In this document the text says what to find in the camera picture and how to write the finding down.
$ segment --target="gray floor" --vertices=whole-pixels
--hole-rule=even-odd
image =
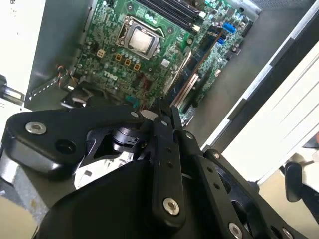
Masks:
[[[241,53],[223,69],[186,127],[199,146],[205,143],[305,13],[305,9],[261,12],[245,38]]]

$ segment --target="cpu socket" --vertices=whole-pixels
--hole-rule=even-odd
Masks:
[[[116,44],[149,60],[160,52],[161,36],[156,33],[158,30],[161,31],[161,29],[154,29],[132,16],[126,16]]]

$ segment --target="white panel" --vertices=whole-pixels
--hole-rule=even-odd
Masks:
[[[25,111],[30,110],[0,98],[0,138],[2,138],[4,127],[8,118],[16,113]]]
[[[222,153],[260,183],[319,131],[319,43]]]
[[[45,0],[0,0],[0,74],[26,94]]]

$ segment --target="motherboard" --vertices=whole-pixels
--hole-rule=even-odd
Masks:
[[[243,9],[222,0],[98,0],[76,74],[139,110],[188,85],[173,100],[185,124],[251,25]],[[183,72],[187,84],[177,77]]]

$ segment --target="screw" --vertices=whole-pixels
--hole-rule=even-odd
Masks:
[[[220,159],[220,156],[219,156],[219,154],[218,153],[213,153],[213,156],[215,157],[215,158],[217,158],[217,159]]]
[[[136,113],[136,112],[131,112],[131,115],[133,115],[134,117],[136,117],[136,118],[138,118],[139,117],[139,115],[138,115],[138,113]]]
[[[294,239],[293,235],[291,235],[291,233],[286,228],[283,228],[283,231],[289,239]]]
[[[236,224],[230,223],[228,224],[228,228],[236,239],[243,238],[243,233],[241,232],[240,228]]]
[[[39,122],[29,122],[25,125],[26,131],[32,134],[42,135],[46,132],[46,126]]]
[[[162,124],[164,124],[165,126],[168,126],[168,124],[165,121],[161,121]]]
[[[165,198],[163,206],[164,209],[173,216],[176,216],[179,213],[179,206],[173,198]]]
[[[189,132],[186,133],[186,137],[189,139],[193,139],[193,135],[191,135]]]

